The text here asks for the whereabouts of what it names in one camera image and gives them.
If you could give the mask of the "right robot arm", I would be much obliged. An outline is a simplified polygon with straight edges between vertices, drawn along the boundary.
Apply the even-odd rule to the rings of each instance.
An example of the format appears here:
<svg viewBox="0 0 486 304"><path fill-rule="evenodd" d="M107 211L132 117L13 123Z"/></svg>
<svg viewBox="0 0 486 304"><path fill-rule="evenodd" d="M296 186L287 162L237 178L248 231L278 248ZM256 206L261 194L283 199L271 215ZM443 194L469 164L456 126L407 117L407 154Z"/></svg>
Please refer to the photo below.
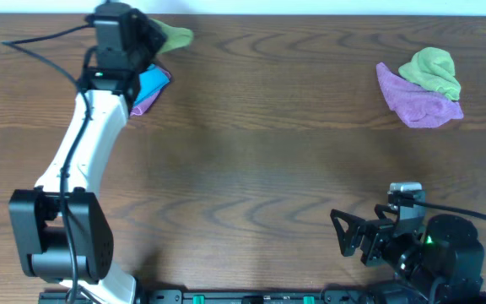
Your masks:
<svg viewBox="0 0 486 304"><path fill-rule="evenodd" d="M375 220L364 220L331 211L344 257L360 249L363 265L389 265L399 285L427 303L486 303L481 276L485 251L471 221L439 214L424 225L420 206L393 210L377 205L375 213Z"/></svg>

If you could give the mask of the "large green microfiber cloth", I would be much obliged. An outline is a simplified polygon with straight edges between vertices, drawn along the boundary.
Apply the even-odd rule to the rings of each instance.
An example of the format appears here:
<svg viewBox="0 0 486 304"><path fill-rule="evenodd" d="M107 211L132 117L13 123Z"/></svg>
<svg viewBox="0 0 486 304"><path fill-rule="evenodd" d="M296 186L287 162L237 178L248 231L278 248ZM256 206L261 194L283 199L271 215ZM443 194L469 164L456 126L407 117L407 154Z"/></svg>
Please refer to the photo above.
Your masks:
<svg viewBox="0 0 486 304"><path fill-rule="evenodd" d="M158 54L163 54L166 52L173 51L175 49L190 46L193 39L194 33L192 30L170 26L157 19L152 19L162 30L166 36L166 41L164 45L159 49Z"/></svg>

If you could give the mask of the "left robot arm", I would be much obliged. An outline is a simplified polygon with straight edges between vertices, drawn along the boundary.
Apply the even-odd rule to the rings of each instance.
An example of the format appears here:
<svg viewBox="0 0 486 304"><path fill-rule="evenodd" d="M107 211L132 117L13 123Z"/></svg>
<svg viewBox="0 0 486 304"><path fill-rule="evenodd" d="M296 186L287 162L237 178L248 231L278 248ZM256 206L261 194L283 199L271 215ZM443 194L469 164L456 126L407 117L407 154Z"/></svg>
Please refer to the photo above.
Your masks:
<svg viewBox="0 0 486 304"><path fill-rule="evenodd" d="M13 192L13 235L24 274L65 286L61 301L145 303L145 289L113 259L114 239L98 197L111 150L138 97L139 77L166 37L125 3L99 5L86 26L97 43L72 79L72 120L35 185Z"/></svg>

